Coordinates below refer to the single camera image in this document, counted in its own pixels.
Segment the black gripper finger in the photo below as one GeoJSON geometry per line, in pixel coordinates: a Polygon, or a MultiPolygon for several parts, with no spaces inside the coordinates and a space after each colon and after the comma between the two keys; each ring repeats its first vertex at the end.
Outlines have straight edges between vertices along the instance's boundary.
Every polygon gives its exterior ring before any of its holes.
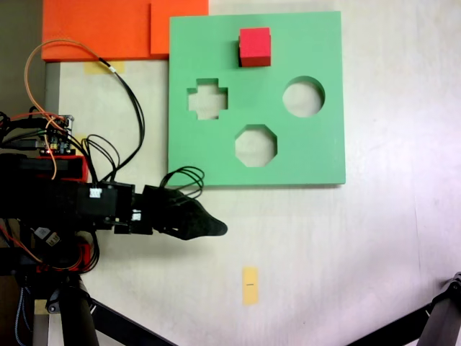
{"type": "Polygon", "coordinates": [[[197,239],[200,237],[206,237],[206,236],[216,236],[215,232],[212,232],[206,229],[162,228],[162,229],[159,229],[158,232],[160,234],[172,236],[174,238],[181,239],[183,241],[189,241],[189,240],[197,239]]]}
{"type": "Polygon", "coordinates": [[[188,200],[182,204],[182,229],[206,229],[224,236],[228,227],[225,223],[212,216],[197,200],[188,200]]]}

